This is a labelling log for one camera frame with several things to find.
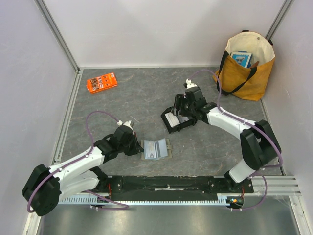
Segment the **beige leather card holder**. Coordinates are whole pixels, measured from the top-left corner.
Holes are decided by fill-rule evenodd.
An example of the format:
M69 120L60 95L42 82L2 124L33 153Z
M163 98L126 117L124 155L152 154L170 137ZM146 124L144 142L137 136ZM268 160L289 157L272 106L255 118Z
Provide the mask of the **beige leather card holder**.
M158 158L156 160L145 160L144 159L144 152L141 153L141 159L143 161L158 161L158 160L164 160L164 159L170 159L173 157L172 151L172 145L170 144L169 139L161 139L154 141L156 143L156 150L158 154Z

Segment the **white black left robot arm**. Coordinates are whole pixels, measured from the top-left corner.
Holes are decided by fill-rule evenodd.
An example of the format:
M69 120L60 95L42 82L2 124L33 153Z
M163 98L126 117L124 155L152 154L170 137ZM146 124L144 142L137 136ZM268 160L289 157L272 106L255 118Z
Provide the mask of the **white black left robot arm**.
M44 216L59 202L79 192L103 192L108 186L107 175L100 169L106 162L124 153L133 156L143 152L129 122L113 134L96 141L85 152L63 163L36 166L22 189L27 211Z

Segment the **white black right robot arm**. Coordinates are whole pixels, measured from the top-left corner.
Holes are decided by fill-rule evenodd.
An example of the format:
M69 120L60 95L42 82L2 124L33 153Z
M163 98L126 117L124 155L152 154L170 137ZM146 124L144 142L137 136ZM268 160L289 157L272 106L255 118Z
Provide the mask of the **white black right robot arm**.
M268 163L274 158L281 158L281 147L267 121L243 119L214 102L208 103L199 87L176 95L171 113L219 127L240 141L242 160L224 175L224 187L228 192L236 192L242 181L261 168L270 167Z

